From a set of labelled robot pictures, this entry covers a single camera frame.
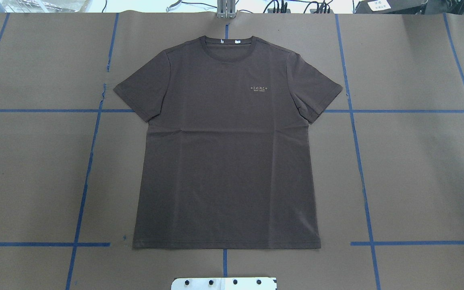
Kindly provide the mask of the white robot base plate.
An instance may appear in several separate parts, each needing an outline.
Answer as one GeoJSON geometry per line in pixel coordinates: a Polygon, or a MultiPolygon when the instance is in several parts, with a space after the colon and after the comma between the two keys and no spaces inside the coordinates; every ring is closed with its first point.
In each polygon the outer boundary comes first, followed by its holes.
{"type": "Polygon", "coordinates": [[[177,278],[172,290],[277,290],[276,278],[271,277],[208,277],[177,278]]]}

